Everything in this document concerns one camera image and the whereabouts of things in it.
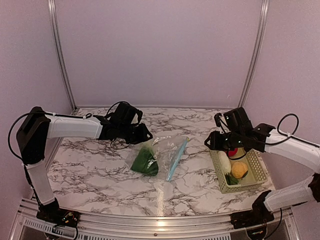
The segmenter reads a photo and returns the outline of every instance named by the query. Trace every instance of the basket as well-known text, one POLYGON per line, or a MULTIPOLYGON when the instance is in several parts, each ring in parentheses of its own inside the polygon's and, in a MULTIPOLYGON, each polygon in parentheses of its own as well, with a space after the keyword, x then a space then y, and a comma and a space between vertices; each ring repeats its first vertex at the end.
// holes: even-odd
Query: basket
MULTIPOLYGON (((234 156, 234 158, 240 157, 244 153, 245 153, 244 150, 242 148, 239 148, 238 152, 234 156)), ((239 162, 243 162, 243 163, 247 164, 248 174, 243 179, 239 179, 239 184, 236 184, 236 185, 228 185, 227 184, 227 180, 226 180, 225 175, 224 175, 222 168, 221 168, 221 162, 218 157, 218 151, 211 150, 210 155, 211 155, 211 158, 213 161, 216 175, 218 177, 220 190, 223 194, 257 189, 263 183, 268 181, 268 177, 267 177, 264 169, 261 166, 261 163, 259 161, 259 157, 253 149, 248 151, 246 156, 244 156, 240 160, 237 160, 239 162)))

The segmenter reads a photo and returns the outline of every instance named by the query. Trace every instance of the red fruit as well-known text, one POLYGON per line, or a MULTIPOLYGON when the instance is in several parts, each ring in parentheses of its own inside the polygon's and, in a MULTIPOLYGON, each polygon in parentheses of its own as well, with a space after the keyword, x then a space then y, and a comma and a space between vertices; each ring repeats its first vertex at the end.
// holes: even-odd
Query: red fruit
POLYGON ((227 152, 225 153, 227 153, 228 157, 233 157, 234 155, 237 154, 237 152, 238 152, 238 148, 235 148, 233 151, 229 150, 228 153, 227 152))

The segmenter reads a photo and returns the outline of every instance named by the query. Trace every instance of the marble table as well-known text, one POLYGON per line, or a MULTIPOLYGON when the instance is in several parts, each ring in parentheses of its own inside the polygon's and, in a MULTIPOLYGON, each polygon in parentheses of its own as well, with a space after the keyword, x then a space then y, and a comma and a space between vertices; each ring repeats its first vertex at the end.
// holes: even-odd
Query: marble table
MULTIPOLYGON (((257 190, 222 194, 204 140, 216 128, 219 109, 140 108, 154 136, 190 138, 171 182, 131 171, 131 147, 110 148, 110 141, 65 138, 48 176, 61 207, 127 216, 193 216, 251 208, 257 196, 274 190, 268 181, 257 190)), ((81 108, 78 115, 105 115, 107 108, 81 108)))

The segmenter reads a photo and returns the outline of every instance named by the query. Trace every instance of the aluminum frame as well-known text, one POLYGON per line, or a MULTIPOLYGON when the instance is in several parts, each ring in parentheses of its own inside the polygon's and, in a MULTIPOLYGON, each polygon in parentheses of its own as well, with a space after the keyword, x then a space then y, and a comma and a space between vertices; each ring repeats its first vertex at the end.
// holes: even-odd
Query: aluminum frame
MULTIPOLYGON (((36 219, 37 211, 38 205, 35 200, 22 199, 10 233, 10 240, 18 240, 20 238, 25 219, 36 219)), ((274 216, 275 220, 273 222, 278 222, 280 220, 280 212, 274 212, 274 216)), ((290 239, 300 240, 291 208, 283 210, 282 219, 286 223, 290 239)), ((230 220, 230 213, 160 217, 122 216, 80 211, 78 230, 79 234, 87 233, 122 240, 205 239, 206 237, 245 230, 245 228, 234 229, 230 220)))
POLYGON ((245 83, 242 89, 238 107, 243 107, 245 105, 248 94, 249 94, 250 86, 254 78, 254 74, 257 67, 257 61, 261 52, 261 48, 262 48, 262 44, 265 36, 267 16, 269 11, 269 3, 270 3, 270 0, 262 0, 260 19, 259 19, 258 31, 255 39, 253 54, 252 54, 251 62, 249 65, 248 73, 245 79, 245 83))
MULTIPOLYGON (((267 24, 267 15, 268 15, 268 11, 269 11, 269 3, 270 3, 270 0, 262 0, 259 25, 258 25, 258 30, 257 30, 257 36, 255 39, 253 54, 252 54, 252 58, 250 61, 248 73, 247 73, 247 76, 245 79, 245 83, 244 83, 244 86, 243 86, 243 89, 241 92, 238 107, 244 106, 244 104, 247 100, 248 94, 249 94, 250 86, 253 81, 257 61, 259 58, 259 54, 260 54, 260 51, 262 48, 262 43, 263 43, 263 39, 264 39, 264 35, 265 35, 266 24, 267 24)), ((75 103, 74 95, 73 95, 71 84, 69 81, 69 76, 67 73, 66 63, 64 60, 64 55, 62 52, 62 45, 61 45, 60 33, 59 33, 59 27, 58 27, 58 18, 57 18, 57 12, 56 12, 56 0, 48 0, 48 7, 49 7, 50 21, 51 21, 52 31, 53 31, 53 38, 54 38, 56 53, 57 53, 57 57, 58 57, 58 61, 59 61, 61 74, 62 74, 63 84, 64 84, 64 87, 65 87, 65 90, 67 93, 69 104, 70 104, 72 110, 75 111, 79 107, 75 103)))
POLYGON ((58 19, 57 19, 57 13, 56 13, 56 1, 48 0, 48 7, 49 7, 50 21, 51 21, 51 26, 53 31, 53 39, 54 39, 56 54, 59 61, 59 67, 61 70, 63 84, 65 87, 69 104, 72 110, 75 111, 76 110, 75 98, 72 93, 72 89, 71 89, 71 85, 70 85, 70 81, 67 73, 66 63, 64 60, 63 52, 62 52, 62 46, 61 46, 61 40, 60 40, 60 34, 59 34, 59 28, 58 28, 58 19))

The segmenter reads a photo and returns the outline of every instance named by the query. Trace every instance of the white radish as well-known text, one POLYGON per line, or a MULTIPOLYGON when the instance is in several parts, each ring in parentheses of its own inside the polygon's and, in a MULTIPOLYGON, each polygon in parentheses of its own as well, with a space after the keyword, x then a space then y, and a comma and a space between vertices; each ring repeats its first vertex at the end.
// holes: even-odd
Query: white radish
POLYGON ((218 158, 221 163, 222 172, 224 175, 231 173, 231 163, 224 151, 218 151, 218 158))

